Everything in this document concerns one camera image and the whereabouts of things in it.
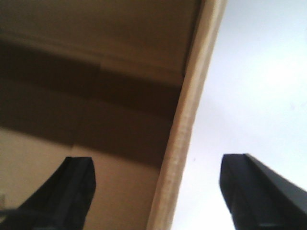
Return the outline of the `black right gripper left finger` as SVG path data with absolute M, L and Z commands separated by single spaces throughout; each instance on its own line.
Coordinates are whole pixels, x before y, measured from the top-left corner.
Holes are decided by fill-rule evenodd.
M 96 188 L 91 157 L 66 157 L 16 209 L 0 212 L 2 230 L 82 230 Z

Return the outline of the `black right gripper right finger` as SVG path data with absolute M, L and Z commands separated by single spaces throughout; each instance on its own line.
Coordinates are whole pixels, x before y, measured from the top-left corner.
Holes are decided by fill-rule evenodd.
M 249 154 L 225 154 L 219 186 L 237 230 L 305 230 L 307 193 Z

